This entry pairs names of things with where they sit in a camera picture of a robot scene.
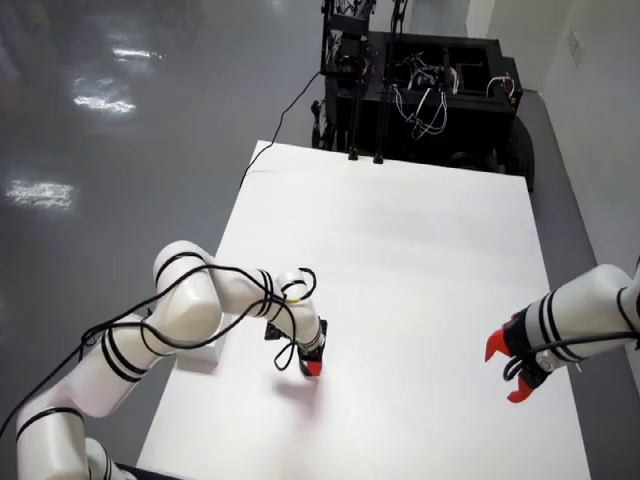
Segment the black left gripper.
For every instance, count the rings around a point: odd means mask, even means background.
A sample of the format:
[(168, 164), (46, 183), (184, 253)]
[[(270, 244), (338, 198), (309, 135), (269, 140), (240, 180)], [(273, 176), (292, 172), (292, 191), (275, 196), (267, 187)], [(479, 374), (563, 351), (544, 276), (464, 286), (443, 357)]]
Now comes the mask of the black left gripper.
[(299, 369), (307, 378), (317, 378), (322, 373), (328, 322), (320, 318), (319, 323), (320, 334), (314, 348), (304, 350), (300, 346), (297, 347)]

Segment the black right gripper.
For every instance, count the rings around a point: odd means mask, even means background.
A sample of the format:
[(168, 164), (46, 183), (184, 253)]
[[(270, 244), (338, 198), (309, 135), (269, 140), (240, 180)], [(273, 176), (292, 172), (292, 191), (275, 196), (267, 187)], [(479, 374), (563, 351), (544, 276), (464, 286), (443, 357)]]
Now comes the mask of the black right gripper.
[(503, 379), (512, 380), (517, 376), (517, 389), (508, 394), (507, 399), (514, 404), (529, 398), (549, 376), (536, 362), (535, 353), (526, 332), (528, 307), (516, 312), (511, 320), (501, 325), (487, 339), (484, 361), (488, 362), (496, 353), (511, 357), (503, 370)]

